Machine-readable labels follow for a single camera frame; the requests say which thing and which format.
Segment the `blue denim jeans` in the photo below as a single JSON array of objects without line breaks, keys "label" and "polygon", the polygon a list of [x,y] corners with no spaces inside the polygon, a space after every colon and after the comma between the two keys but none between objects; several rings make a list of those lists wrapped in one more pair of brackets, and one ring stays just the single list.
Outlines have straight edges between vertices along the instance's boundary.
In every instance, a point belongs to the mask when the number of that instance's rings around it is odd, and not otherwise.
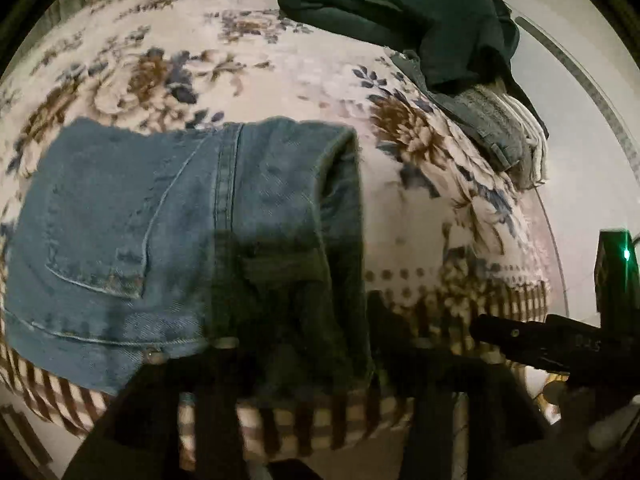
[{"label": "blue denim jeans", "polygon": [[371,358],[353,128],[273,117],[149,136],[78,119],[9,242],[6,338],[75,385],[225,344],[241,393],[364,384]]}]

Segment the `floral bed blanket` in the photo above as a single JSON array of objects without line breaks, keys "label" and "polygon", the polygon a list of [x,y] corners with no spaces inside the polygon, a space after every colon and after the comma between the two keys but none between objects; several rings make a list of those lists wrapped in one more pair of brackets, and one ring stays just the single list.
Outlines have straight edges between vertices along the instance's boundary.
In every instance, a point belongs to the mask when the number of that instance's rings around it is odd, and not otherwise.
[{"label": "floral bed blanket", "polygon": [[[481,314],[540,321],[548,312],[530,189],[492,168],[390,51],[292,20],[278,0],[93,0],[49,32],[1,87],[1,378],[14,396],[83,439],[134,376],[115,393],[84,388],[24,359],[6,338],[11,235],[40,159],[82,118],[144,136],[273,117],[353,128],[366,314],[367,296],[379,292],[414,344],[503,364],[524,386],[521,367],[475,342],[470,326]],[[246,398],[238,372],[245,459],[344,450],[410,428],[413,400],[388,388],[368,317],[367,326],[371,373],[357,388]],[[196,464],[194,408],[194,395],[183,393],[186,471]]]}]

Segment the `folded grey clothes stack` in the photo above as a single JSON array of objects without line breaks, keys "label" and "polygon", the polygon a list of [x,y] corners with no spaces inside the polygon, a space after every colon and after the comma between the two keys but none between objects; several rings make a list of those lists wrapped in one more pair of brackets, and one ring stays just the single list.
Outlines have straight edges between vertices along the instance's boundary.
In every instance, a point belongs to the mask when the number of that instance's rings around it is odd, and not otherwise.
[{"label": "folded grey clothes stack", "polygon": [[489,165],[505,172],[520,190],[548,180],[548,142],[542,123],[506,91],[498,78],[492,84],[474,84],[457,96],[427,89],[416,55],[407,51],[387,53],[407,76],[477,146]]}]

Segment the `dark green garment pile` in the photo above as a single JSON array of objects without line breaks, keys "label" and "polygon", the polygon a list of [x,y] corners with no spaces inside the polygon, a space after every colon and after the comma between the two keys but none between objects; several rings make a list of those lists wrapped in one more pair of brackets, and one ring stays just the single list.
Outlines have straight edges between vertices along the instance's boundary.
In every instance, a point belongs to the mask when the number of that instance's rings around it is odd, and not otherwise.
[{"label": "dark green garment pile", "polygon": [[502,0],[278,0],[292,20],[411,51],[427,88],[456,94],[511,77],[520,39]]}]

